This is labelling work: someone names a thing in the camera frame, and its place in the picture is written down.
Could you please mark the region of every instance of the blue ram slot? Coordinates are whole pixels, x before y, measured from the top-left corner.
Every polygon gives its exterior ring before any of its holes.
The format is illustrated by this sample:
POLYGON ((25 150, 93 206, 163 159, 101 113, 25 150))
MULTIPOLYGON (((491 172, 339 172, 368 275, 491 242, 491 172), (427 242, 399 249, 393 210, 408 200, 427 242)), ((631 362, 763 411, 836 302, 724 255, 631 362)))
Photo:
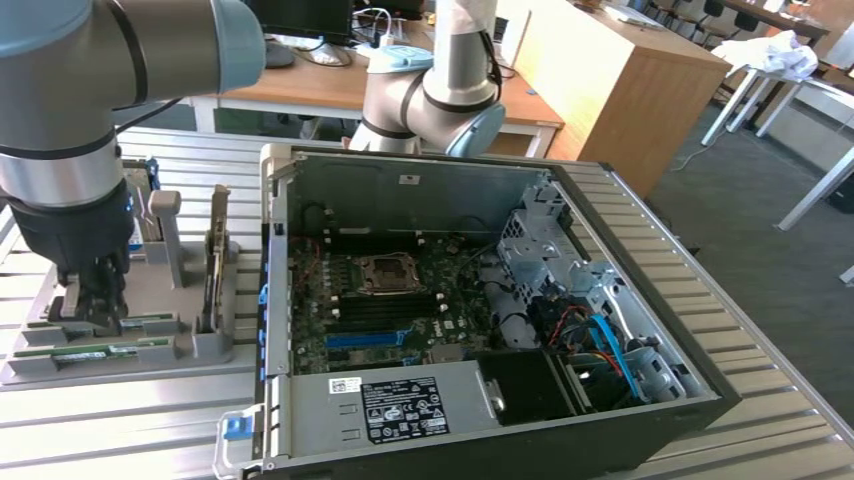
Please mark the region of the blue ram slot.
POLYGON ((393 347, 399 345, 397 338, 397 332, 325 337, 325 348, 393 347))

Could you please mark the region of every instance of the white cloth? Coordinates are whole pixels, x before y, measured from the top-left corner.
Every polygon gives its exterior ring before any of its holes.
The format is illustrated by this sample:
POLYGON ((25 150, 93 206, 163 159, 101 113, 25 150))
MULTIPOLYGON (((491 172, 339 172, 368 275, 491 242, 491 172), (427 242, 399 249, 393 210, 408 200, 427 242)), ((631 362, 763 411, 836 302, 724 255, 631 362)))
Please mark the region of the white cloth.
POLYGON ((711 53, 732 64, 731 72, 750 66, 794 81, 807 79, 818 67, 815 52, 798 43, 791 30, 772 37, 727 40, 711 53))

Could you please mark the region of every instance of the computer monitor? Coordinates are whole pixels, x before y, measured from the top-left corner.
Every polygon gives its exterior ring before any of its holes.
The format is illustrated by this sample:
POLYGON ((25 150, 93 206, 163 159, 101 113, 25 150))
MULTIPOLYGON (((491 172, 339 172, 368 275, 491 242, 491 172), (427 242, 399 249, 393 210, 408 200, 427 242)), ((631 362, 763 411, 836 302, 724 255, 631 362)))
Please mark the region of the computer monitor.
POLYGON ((424 0, 371 0, 365 6, 384 8, 397 18, 420 20, 423 4, 424 0))
POLYGON ((324 37, 344 44, 351 34, 352 0, 245 0, 264 33, 324 37))

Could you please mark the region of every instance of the barcode sticker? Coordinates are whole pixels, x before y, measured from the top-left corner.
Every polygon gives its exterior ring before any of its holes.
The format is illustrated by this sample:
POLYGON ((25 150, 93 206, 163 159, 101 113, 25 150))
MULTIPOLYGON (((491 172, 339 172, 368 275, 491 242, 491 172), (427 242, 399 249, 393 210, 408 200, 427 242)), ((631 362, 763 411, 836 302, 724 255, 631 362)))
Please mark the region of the barcode sticker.
POLYGON ((361 377, 329 378, 329 393, 353 393, 361 390, 361 377))

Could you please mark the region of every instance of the red cable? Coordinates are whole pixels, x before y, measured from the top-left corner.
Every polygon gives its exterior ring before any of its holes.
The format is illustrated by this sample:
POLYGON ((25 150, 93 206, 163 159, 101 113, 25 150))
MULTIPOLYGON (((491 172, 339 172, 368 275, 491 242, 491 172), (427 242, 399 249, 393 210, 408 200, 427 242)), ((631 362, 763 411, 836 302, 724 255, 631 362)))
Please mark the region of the red cable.
POLYGON ((566 316, 568 315, 570 311, 572 310, 582 310, 587 313, 592 313, 590 311, 590 309, 587 307, 584 307, 583 305, 570 305, 568 307, 566 307, 566 310, 563 311, 563 315, 560 315, 560 321, 558 322, 558 326, 555 327, 555 331, 551 334, 551 338, 548 339, 548 346, 551 346, 555 343, 555 340, 558 339, 558 332, 560 331, 560 327, 563 327, 563 322, 566 321, 566 316))
POLYGON ((303 273, 303 276, 300 277, 299 281, 295 282, 295 285, 296 285, 303 283, 305 280, 308 280, 308 275, 311 274, 311 271, 317 266, 317 262, 320 261, 320 245, 317 244, 317 241, 311 237, 291 237, 288 239, 288 243, 291 243, 293 240, 308 240, 311 244, 315 246, 315 258, 312 259, 311 265, 308 265, 308 268, 305 269, 305 272, 303 273))
POLYGON ((614 361, 614 359, 611 358, 611 356, 607 353, 603 353, 598 350, 590 350, 590 353, 592 353, 594 355, 599 355, 602 358, 604 358, 604 360, 611 364, 611 367, 614 367, 614 370, 616 371, 616 374, 622 377, 623 376, 623 371, 619 369, 619 365, 616 364, 616 362, 614 361))

